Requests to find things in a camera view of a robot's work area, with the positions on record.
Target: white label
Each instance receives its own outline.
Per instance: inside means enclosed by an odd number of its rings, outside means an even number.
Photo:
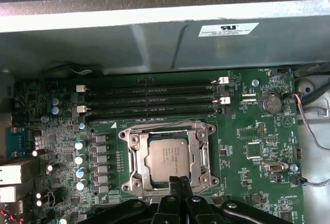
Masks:
[[[199,37],[248,35],[259,23],[239,23],[202,26]]]

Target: motherboard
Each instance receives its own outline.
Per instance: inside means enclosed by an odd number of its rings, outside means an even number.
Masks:
[[[24,223],[78,223],[95,206],[167,195],[187,176],[216,206],[235,199],[304,223],[289,68],[18,82],[9,158],[36,157]]]

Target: cpu socket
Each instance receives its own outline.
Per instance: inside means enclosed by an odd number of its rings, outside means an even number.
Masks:
[[[208,136],[213,125],[199,120],[135,125],[118,137],[128,143],[130,180],[122,191],[136,196],[167,195],[169,176],[187,176],[194,194],[219,184],[211,175]]]

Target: red wire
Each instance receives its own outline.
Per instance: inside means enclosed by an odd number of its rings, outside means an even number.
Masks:
[[[3,216],[9,216],[9,218],[10,218],[11,220],[15,220],[15,221],[19,222],[20,224],[23,224],[23,221],[22,221],[22,220],[18,220],[18,219],[16,219],[16,217],[15,217],[13,214],[8,213],[7,211],[5,211],[5,210],[3,210],[3,209],[0,209],[0,212],[1,212],[1,214],[2,214]]]
[[[298,102],[298,104],[301,105],[301,100],[300,100],[298,94],[294,94],[294,95],[295,95],[295,97],[297,98],[297,102]]]

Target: capacitor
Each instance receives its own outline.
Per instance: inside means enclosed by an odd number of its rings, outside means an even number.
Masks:
[[[74,162],[77,165],[81,165],[86,159],[87,159],[86,155],[80,154],[79,156],[77,156],[76,158],[74,158]]]
[[[84,123],[80,123],[79,124],[79,130],[83,130],[83,129],[85,129],[85,124]]]
[[[68,215],[63,215],[58,222],[58,224],[69,224],[70,223],[70,217]]]
[[[53,115],[61,114],[61,112],[62,112],[62,108],[52,107],[52,114]]]
[[[83,176],[85,176],[87,173],[87,169],[85,167],[79,168],[78,171],[76,171],[76,177],[81,179]]]
[[[42,123],[47,123],[50,119],[47,116],[41,116],[40,121]]]
[[[37,202],[36,202],[36,205],[38,207],[41,207],[43,206],[45,203],[48,202],[48,196],[44,196],[43,198],[39,199]]]
[[[260,109],[266,114],[279,113],[282,110],[282,100],[274,93],[267,94],[260,100]]]
[[[34,157],[39,157],[39,156],[42,156],[42,155],[44,155],[44,154],[46,154],[46,153],[47,153],[47,152],[46,152],[45,149],[40,148],[40,149],[36,149],[36,150],[34,150],[34,151],[32,152],[32,155],[33,155]]]
[[[74,144],[74,148],[77,150],[81,150],[86,146],[86,142],[84,140],[79,140]]]
[[[48,171],[55,171],[61,167],[60,163],[54,163],[47,166]]]
[[[86,179],[81,179],[77,184],[76,188],[78,191],[82,191],[88,184],[88,181]]]
[[[58,98],[52,98],[52,105],[58,106],[60,104],[60,100]]]
[[[46,196],[48,194],[48,192],[49,192],[49,189],[43,189],[42,191],[40,191],[36,194],[36,198],[41,199],[44,196]]]

